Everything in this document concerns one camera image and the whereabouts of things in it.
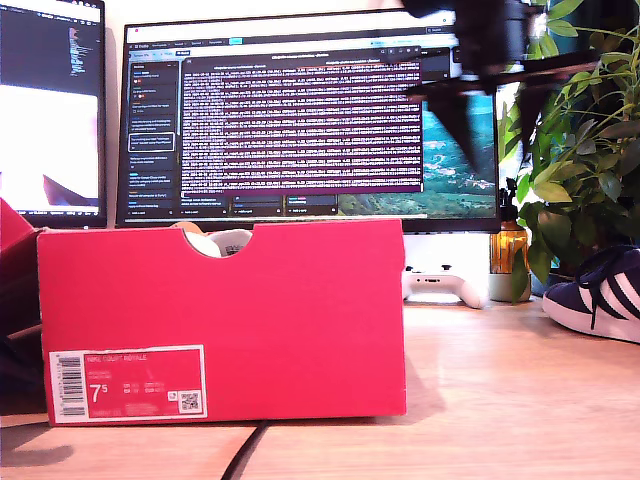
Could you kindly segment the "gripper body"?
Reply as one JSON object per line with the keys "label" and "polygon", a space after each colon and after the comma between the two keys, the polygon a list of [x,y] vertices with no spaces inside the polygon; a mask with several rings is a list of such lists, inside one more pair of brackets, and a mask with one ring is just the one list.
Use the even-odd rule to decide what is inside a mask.
{"label": "gripper body", "polygon": [[460,76],[419,84],[408,88],[405,94],[409,98],[439,98],[472,91],[491,94],[500,85],[516,82],[527,87],[553,87],[573,74],[595,68],[599,61],[598,54],[592,50],[527,60],[526,46],[527,36],[520,33],[461,36],[462,66],[475,77]]}

